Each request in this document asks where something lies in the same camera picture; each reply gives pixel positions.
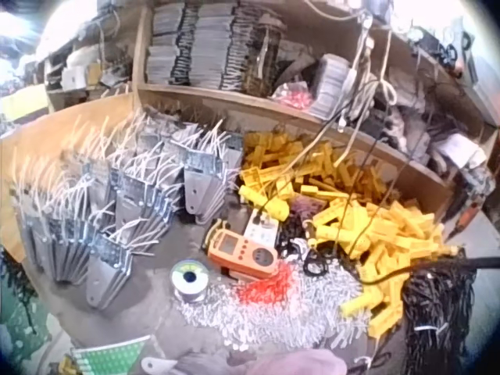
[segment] solder spool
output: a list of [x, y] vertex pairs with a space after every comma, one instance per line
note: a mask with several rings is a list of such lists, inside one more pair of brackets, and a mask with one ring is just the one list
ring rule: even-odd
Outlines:
[[209, 286], [209, 271], [200, 262], [187, 259], [177, 263], [170, 272], [175, 296], [181, 302], [203, 301]]

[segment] wooden shelf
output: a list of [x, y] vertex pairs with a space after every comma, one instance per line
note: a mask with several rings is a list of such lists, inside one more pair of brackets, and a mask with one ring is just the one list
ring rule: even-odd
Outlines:
[[[191, 98], [199, 98], [201, 100], [215, 100], [219, 102], [226, 102], [237, 110], [244, 113], [254, 113], [260, 116], [267, 116], [277, 120], [286, 120], [290, 125], [302, 128], [304, 130], [317, 132], [322, 125], [322, 121], [315, 116], [309, 115], [298, 109], [287, 107], [279, 103], [273, 102], [266, 98], [256, 98], [250, 95], [240, 94], [231, 91], [212, 90], [200, 87], [188, 86], [173, 86], [173, 85], [160, 85], [160, 84], [139, 84], [137, 87], [142, 91], [156, 91], [166, 93], [169, 96], [188, 96]], [[344, 133], [339, 133], [335, 130], [327, 132], [329, 138], [337, 141], [347, 141], [354, 130], [347, 127]], [[355, 148], [367, 152], [374, 138], [368, 134], [359, 132], [356, 136]], [[378, 143], [376, 151], [373, 153], [376, 157], [387, 160], [390, 163], [401, 165], [406, 163], [407, 156], [400, 151], [392, 148], [384, 143]], [[421, 174], [432, 179], [434, 182], [441, 186], [446, 186], [445, 182], [433, 171], [429, 170], [418, 162], [410, 162], [409, 164], [413, 169], [418, 170]]]

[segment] white cable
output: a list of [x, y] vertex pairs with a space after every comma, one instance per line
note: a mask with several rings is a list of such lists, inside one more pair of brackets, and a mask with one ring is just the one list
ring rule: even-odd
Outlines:
[[154, 240], [154, 241], [147, 241], [147, 242], [142, 242], [140, 244], [135, 244], [135, 245], [128, 245], [127, 247], [128, 248], [139, 248], [141, 246], [146, 246], [146, 245], [156, 245], [156, 244], [159, 244], [159, 241], [158, 240]]
[[379, 85], [382, 87], [382, 91], [384, 93], [384, 97], [386, 99], [387, 105], [395, 105], [398, 101], [398, 95], [396, 94], [395, 89], [392, 87], [392, 85], [389, 82], [387, 82], [384, 79], [385, 70], [386, 70], [387, 65], [388, 65], [389, 52], [391, 50], [391, 39], [392, 39], [392, 30], [389, 30], [387, 33], [387, 45], [385, 47], [384, 61], [382, 63], [382, 68], [380, 69], [380, 78], [377, 82], [373, 82], [372, 84], [368, 84], [369, 88], [365, 91], [367, 94], [366, 94], [366, 102], [365, 102], [365, 105], [363, 107], [364, 108], [363, 113], [361, 114], [361, 117], [358, 119], [358, 123], [356, 125], [354, 132], [351, 135], [351, 138], [349, 139], [347, 147], [345, 148], [342, 155], [337, 160], [335, 160], [334, 168], [338, 168], [340, 163], [342, 163], [342, 161], [344, 161], [345, 157], [351, 151], [351, 147], [354, 144], [354, 140], [356, 138], [356, 135], [358, 135], [359, 128], [361, 127], [361, 122], [364, 121], [363, 117], [364, 117], [366, 111], [368, 110], [368, 108], [370, 107], [371, 102], [373, 100], [373, 96], [375, 96], [375, 92], [377, 91], [377, 88], [379, 87]]
[[311, 8], [315, 13], [319, 14], [322, 17], [328, 18], [329, 20], [333, 20], [333, 21], [339, 21], [339, 22], [350, 21], [350, 20], [354, 20], [354, 19], [358, 18], [361, 14], [363, 14], [363, 11], [362, 11], [362, 12], [352, 14], [350, 16], [336, 17], [336, 16], [332, 16], [331, 14], [325, 13], [322, 10], [319, 10], [314, 4], [312, 4], [310, 2], [310, 0], [304, 0], [304, 3], [307, 4], [309, 6], [309, 8]]
[[148, 238], [150, 236], [152, 236], [153, 234], [157, 234], [158, 232], [161, 231], [162, 228], [159, 228], [157, 230], [151, 230], [149, 231], [148, 233], [145, 233], [145, 234], [142, 234], [140, 235], [139, 237], [136, 237], [134, 240], [132, 240], [127, 246], [130, 247], [132, 246], [133, 244], [135, 244], [137, 241], [139, 240], [142, 240], [142, 239], [145, 239], [145, 238]]
[[129, 221], [128, 223], [123, 225], [119, 230], [117, 230], [115, 233], [113, 233], [111, 236], [109, 236], [109, 239], [112, 240], [114, 237], [117, 237], [116, 242], [119, 242], [120, 235], [124, 230], [135, 227], [136, 225], [138, 225], [139, 223], [141, 223], [143, 221], [148, 221], [148, 219], [143, 219], [140, 217], [139, 219]]

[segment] digital multimeter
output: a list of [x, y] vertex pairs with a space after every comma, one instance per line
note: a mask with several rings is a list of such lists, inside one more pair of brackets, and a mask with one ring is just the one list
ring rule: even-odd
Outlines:
[[240, 234], [219, 229], [209, 245], [209, 258], [222, 267], [265, 279], [277, 271], [278, 253]]

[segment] pile of parts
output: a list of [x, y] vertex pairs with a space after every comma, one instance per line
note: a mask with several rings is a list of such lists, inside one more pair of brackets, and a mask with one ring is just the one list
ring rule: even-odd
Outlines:
[[21, 168], [16, 157], [12, 164], [27, 258], [54, 281], [86, 280], [87, 302], [99, 309], [129, 279], [133, 255], [148, 255], [169, 230], [184, 186], [187, 210], [206, 223], [233, 186], [242, 155], [241, 137], [219, 132], [222, 121], [203, 129], [147, 108], [109, 135], [107, 123], [80, 141], [87, 124], [76, 131], [77, 121], [62, 165], [30, 157]]
[[409, 276], [362, 282], [458, 252], [444, 245], [433, 213], [423, 214], [415, 199], [402, 205], [399, 193], [388, 191], [377, 160], [359, 167], [356, 151], [340, 159], [325, 141], [287, 172], [303, 150], [284, 133], [245, 135], [239, 195], [254, 213], [244, 236], [222, 228], [207, 239], [209, 259], [241, 283], [214, 282], [203, 303], [178, 305], [189, 323], [217, 328], [234, 349], [266, 341], [311, 348], [322, 338], [332, 338], [334, 348], [358, 337], [356, 330], [379, 339], [402, 318]]

